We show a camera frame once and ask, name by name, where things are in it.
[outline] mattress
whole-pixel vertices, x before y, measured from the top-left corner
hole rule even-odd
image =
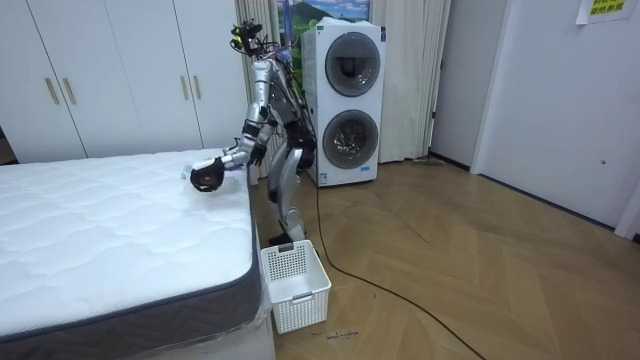
[[[246,170],[199,150],[0,167],[0,358],[117,359],[232,329],[261,300]]]

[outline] washing machine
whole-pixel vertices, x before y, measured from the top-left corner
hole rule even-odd
[[[302,74],[318,140],[318,186],[374,180],[386,29],[325,18],[302,35]]]

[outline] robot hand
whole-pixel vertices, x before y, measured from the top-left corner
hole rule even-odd
[[[224,180],[224,164],[220,157],[201,162],[193,166],[190,176],[191,184],[200,192],[218,190]]]

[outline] white curtain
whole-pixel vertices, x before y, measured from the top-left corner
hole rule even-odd
[[[451,0],[372,0],[370,21],[387,28],[379,161],[428,152]]]
[[[262,31],[258,34],[260,38],[265,35],[269,35],[269,41],[280,41],[280,30],[278,29],[278,8],[274,0],[235,0],[236,12],[238,14],[238,24],[244,20],[253,19],[255,23],[262,24]],[[247,90],[247,101],[253,101],[253,71],[251,70],[252,59],[247,56],[243,56],[243,68],[244,78]],[[265,156],[262,165],[256,172],[252,169],[252,174],[258,174],[259,177],[267,177],[269,174],[269,164],[271,159],[278,149],[278,146],[282,143],[282,138],[274,135],[269,141],[267,147],[267,155]]]

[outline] washing machine door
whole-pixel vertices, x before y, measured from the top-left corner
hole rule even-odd
[[[348,110],[334,117],[322,137],[324,153],[341,169],[355,169],[366,163],[378,147],[378,126],[371,116]]]
[[[360,96],[371,89],[380,74],[378,47],[362,33],[343,34],[327,51],[325,72],[335,91],[344,96]]]

